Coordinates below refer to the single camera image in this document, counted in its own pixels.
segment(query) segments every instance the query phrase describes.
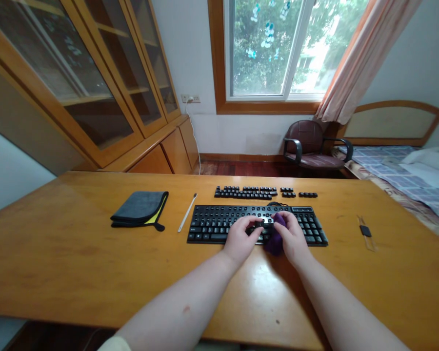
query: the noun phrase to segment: brown leather chair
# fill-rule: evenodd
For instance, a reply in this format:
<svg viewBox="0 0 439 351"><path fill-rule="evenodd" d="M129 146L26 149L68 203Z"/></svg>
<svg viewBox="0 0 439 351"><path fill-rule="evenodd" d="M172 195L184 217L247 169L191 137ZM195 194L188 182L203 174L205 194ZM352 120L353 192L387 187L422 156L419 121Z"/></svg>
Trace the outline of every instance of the brown leather chair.
<svg viewBox="0 0 439 351"><path fill-rule="evenodd" d="M345 160L322 154L326 140L341 141L346 145ZM289 127L284 138L283 156L303 168L339 170L353 157L353 145L346 139L325 138L317 122L301 120Z"/></svg>

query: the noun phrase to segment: forearm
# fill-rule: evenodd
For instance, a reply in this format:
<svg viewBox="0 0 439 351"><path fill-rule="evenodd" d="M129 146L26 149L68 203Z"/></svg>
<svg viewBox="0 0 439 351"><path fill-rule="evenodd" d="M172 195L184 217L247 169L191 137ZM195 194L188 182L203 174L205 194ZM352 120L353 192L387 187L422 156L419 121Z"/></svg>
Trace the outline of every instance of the forearm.
<svg viewBox="0 0 439 351"><path fill-rule="evenodd" d="M407 350L313 257L295 267L334 350Z"/></svg>
<svg viewBox="0 0 439 351"><path fill-rule="evenodd" d="M135 350L191 350L238 266L223 251L163 291L117 335Z"/></svg>

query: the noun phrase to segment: desk surface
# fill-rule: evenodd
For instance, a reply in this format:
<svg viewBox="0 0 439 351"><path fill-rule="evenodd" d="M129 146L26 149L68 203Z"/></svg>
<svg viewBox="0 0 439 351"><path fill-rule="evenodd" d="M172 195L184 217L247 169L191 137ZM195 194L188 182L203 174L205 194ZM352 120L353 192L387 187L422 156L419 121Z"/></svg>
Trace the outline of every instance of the desk surface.
<svg viewBox="0 0 439 351"><path fill-rule="evenodd" d="M188 224L177 233L195 192L197 205L265 204L214 198L217 185L318 192L317 199L278 196L314 207L330 242L311 248L316 259L409 347L439 349L439 238L362 180L68 172L0 211L0 315L121 327L221 250L186 244ZM164 232L110 227L138 190L169 191ZM365 248L356 215L377 253ZM326 343L299 276L262 246L229 284L204 337L311 350Z"/></svg>

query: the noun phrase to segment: black keyboard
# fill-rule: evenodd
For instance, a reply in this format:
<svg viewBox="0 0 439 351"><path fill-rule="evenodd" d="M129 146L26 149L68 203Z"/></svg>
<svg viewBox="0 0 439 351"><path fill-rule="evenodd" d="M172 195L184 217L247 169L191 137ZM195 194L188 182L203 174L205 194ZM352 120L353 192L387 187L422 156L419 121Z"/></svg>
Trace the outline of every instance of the black keyboard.
<svg viewBox="0 0 439 351"><path fill-rule="evenodd" d="M254 215L263 218L260 225L264 227L258 245L265 244L272 234L273 219L271 215L279 211L289 211L298 219L308 246L328 246L328 240L317 219L314 209L307 206L217 206L197 205L190 223L187 243L224 244L229 229L240 217ZM250 234L255 227L248 229Z"/></svg>

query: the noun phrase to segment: wall outlet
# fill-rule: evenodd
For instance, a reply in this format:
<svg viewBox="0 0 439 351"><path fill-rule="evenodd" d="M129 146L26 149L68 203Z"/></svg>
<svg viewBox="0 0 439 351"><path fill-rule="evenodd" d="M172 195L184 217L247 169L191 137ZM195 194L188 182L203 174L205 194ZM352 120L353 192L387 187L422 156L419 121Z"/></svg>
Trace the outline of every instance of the wall outlet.
<svg viewBox="0 0 439 351"><path fill-rule="evenodd" d="M189 97L193 97L193 100L190 103L200 103L200 95L192 95L192 94L181 94L182 103L186 103L189 100Z"/></svg>

